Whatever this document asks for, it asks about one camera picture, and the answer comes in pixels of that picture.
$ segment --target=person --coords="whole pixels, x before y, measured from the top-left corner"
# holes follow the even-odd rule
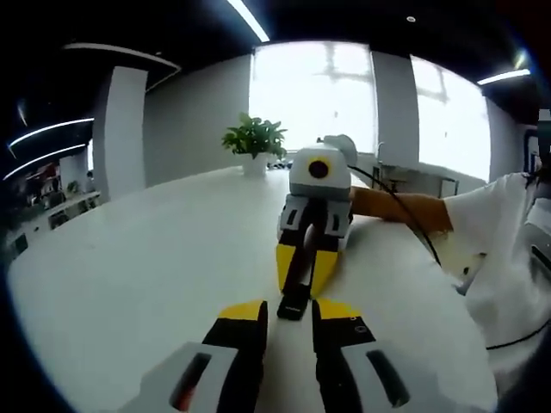
[[[551,184],[551,156],[532,174],[516,173],[443,200],[397,194],[426,233],[453,231],[469,253],[486,254],[466,295],[467,309],[485,338],[498,394],[515,384],[536,351],[551,316],[551,282],[530,263],[522,229],[536,187]],[[353,187],[352,212],[401,222],[417,230],[390,194]]]
[[[47,197],[49,208],[54,208],[57,205],[61,205],[67,200],[63,190],[59,187],[59,180],[57,178],[52,181],[52,192],[50,192]],[[59,211],[50,217],[50,225],[52,229],[54,229],[68,220],[69,217],[67,217],[65,211]]]
[[[94,192],[96,190],[96,185],[94,185],[94,173],[89,170],[86,173],[86,186],[84,188],[84,191],[86,194],[89,194],[90,192]]]

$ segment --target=table surface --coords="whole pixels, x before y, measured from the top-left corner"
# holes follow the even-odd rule
[[[9,270],[29,344],[78,411],[116,409],[142,375],[201,342],[226,306],[269,301],[262,412],[320,412],[311,311],[278,320],[276,221],[288,172],[239,168],[168,182],[109,202],[38,239]],[[495,384],[463,298],[400,224],[355,217],[326,297],[360,309],[434,372],[441,392],[490,409]]]

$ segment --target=black ceiling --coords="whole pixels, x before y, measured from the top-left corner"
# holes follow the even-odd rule
[[[40,127],[90,116],[97,91],[114,65],[145,67],[149,84],[171,68],[115,52],[62,50],[74,42],[122,46],[158,55],[182,67],[182,76],[259,44],[226,0],[155,2],[43,2],[15,5],[3,28],[4,82],[1,140]],[[517,26],[489,1],[475,0],[244,0],[273,41],[349,40],[374,50],[415,54],[471,81],[510,70],[523,47]],[[514,9],[507,9],[511,17]],[[409,15],[417,21],[406,21]],[[532,54],[541,52],[536,40]],[[485,93],[520,123],[535,123],[540,98],[534,77],[485,87]],[[27,125],[18,113],[24,113]],[[30,139],[8,170],[26,159],[90,139],[90,125],[60,128]]]

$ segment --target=white pillar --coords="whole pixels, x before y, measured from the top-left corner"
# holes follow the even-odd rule
[[[419,114],[412,62],[383,52],[371,53],[377,85],[379,160],[416,169],[419,164]]]
[[[145,189],[147,72],[117,66],[100,91],[93,129],[94,181],[104,202]]]
[[[61,176],[61,185],[63,189],[73,182],[78,182],[78,187],[84,190],[86,184],[86,172],[88,172],[88,161],[86,159],[86,150],[71,157],[62,157],[59,160],[59,175]]]

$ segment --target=window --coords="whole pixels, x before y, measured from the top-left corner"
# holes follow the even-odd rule
[[[288,151],[345,133],[360,152],[375,149],[375,89],[365,45],[302,41],[255,51],[251,116],[281,121]]]
[[[88,170],[94,170],[94,141],[90,139],[86,148],[86,159],[88,161]]]
[[[418,94],[419,161],[488,181],[490,125],[478,86],[412,56]]]

